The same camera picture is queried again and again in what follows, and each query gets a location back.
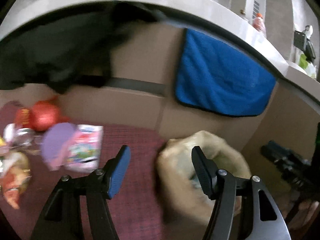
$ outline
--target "plastic bag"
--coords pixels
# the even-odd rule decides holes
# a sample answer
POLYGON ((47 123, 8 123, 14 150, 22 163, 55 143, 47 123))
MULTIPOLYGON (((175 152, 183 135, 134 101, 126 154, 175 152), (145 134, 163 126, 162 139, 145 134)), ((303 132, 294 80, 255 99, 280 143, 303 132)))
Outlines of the plastic bag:
POLYGON ((14 209, 19 209, 20 195, 27 189, 30 178, 28 158, 20 152, 7 154, 3 160, 0 185, 5 200, 14 209))
MULTIPOLYGON (((185 139, 171 139, 157 160, 157 170, 165 197, 178 212, 207 225, 214 201, 197 186, 191 150, 200 146, 205 156, 213 159, 219 169, 236 177, 249 179, 251 173, 244 157, 226 141, 207 131, 199 131, 185 139)), ((235 215, 240 212, 241 197, 236 197, 235 215)))
POLYGON ((316 70, 316 67, 311 63, 311 62, 308 62, 308 65, 305 69, 307 75, 313 79, 316 79, 317 78, 317 70, 316 70))
POLYGON ((257 13, 257 17, 253 19, 252 26, 266 37, 266 26, 264 25, 262 14, 257 13))

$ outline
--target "black object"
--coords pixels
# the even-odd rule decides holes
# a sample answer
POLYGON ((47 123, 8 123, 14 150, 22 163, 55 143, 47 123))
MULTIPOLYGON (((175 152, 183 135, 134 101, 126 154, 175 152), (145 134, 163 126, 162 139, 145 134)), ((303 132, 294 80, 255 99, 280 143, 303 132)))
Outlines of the black object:
POLYGON ((119 191, 129 161, 130 149, 124 145, 103 169, 76 179, 61 177, 42 209, 31 240, 83 240, 80 195, 87 198, 93 239, 119 240, 106 199, 119 191))
POLYGON ((110 51, 130 38, 132 23, 161 17, 142 4, 116 1, 41 16, 0 41, 0 89, 43 83, 63 94, 73 84, 105 86, 112 77, 110 51), (92 67, 100 76, 86 74, 92 67))
POLYGON ((242 179, 219 170, 199 146, 192 149, 191 158, 203 192, 216 199, 203 240, 229 239, 236 195, 242 196, 240 240, 291 239, 275 201, 258 176, 242 179))
POLYGON ((316 60, 316 53, 313 48, 313 44, 310 40, 307 40, 306 50, 304 51, 304 55, 307 57, 307 61, 310 61, 312 63, 316 60))
POLYGON ((304 32, 294 31, 293 45, 306 55, 307 61, 314 63, 316 59, 315 50, 312 42, 307 38, 304 32))
MULTIPOLYGON (((31 240, 83 240, 80 195, 87 197, 93 239, 119 240, 105 199, 119 191, 129 160, 130 150, 123 146, 103 169, 77 179, 63 176, 45 204, 31 240)), ((199 146, 192 149, 192 163, 204 193, 216 199, 203 240, 229 239, 236 195, 243 196, 240 240, 290 240, 281 213, 259 177, 241 179, 219 170, 199 146)))
POLYGON ((274 141, 262 146, 261 154, 273 162, 282 173, 282 178, 300 193, 285 219, 286 223, 298 213, 299 205, 304 200, 320 201, 320 123, 311 163, 293 150, 281 147, 274 141))
POLYGON ((305 33, 294 31, 293 45, 305 51, 307 46, 307 36, 305 33))

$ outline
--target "maroon rug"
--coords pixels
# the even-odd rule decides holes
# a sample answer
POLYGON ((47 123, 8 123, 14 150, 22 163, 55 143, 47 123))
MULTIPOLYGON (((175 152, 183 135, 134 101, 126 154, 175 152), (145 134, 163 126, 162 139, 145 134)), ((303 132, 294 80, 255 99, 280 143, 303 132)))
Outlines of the maroon rug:
MULTIPOLYGON (((17 103, 11 102, 0 110, 1 134, 4 127, 13 122, 18 108, 17 103)), ((100 167, 116 156, 123 144, 131 149, 131 162, 120 192, 108 201, 120 240, 162 239, 162 209, 155 195, 154 161, 163 143, 160 136, 152 130, 115 124, 104 125, 100 167)), ((73 178, 87 175, 64 168, 49 171, 41 156, 28 157, 32 179, 27 191, 20 198, 20 209, 14 210, 0 197, 0 209, 22 240, 30 238, 42 207, 60 177, 64 174, 73 178)), ((81 198, 81 216, 85 239, 92 239, 85 197, 81 198)))

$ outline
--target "pink package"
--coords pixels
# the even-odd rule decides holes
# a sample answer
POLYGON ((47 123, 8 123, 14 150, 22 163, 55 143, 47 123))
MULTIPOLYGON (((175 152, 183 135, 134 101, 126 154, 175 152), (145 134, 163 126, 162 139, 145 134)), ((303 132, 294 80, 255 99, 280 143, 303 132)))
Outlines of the pink package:
POLYGON ((99 166, 103 126, 80 124, 73 137, 67 141, 59 157, 50 163, 53 170, 61 165, 71 171, 92 172, 99 166))

